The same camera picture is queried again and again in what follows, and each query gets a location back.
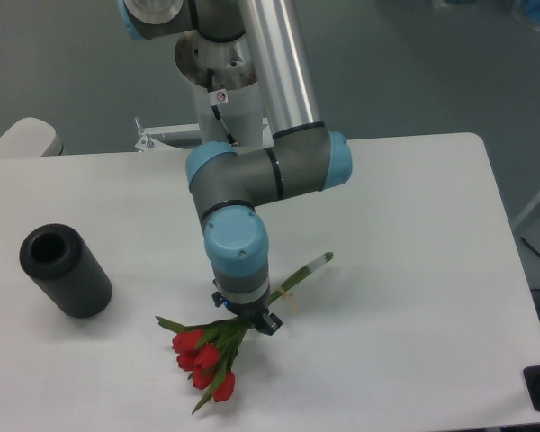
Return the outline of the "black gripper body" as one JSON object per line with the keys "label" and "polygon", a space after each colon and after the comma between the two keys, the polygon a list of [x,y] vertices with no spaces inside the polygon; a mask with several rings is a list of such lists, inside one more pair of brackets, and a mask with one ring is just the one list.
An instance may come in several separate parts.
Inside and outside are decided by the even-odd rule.
{"label": "black gripper body", "polygon": [[235,293],[222,288],[218,281],[212,281],[216,292],[212,295],[216,307],[224,306],[228,311],[246,320],[249,325],[264,325],[268,317],[269,279],[252,292]]}

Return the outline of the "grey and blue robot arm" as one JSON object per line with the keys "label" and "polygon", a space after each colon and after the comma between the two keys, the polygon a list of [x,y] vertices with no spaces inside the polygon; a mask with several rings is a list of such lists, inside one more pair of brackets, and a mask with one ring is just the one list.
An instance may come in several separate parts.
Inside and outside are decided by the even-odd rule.
{"label": "grey and blue robot arm", "polygon": [[177,35],[201,144],[185,162],[216,305],[271,335],[269,240],[258,206],[345,183],[352,157],[314,96],[292,1],[121,1],[130,35]]}

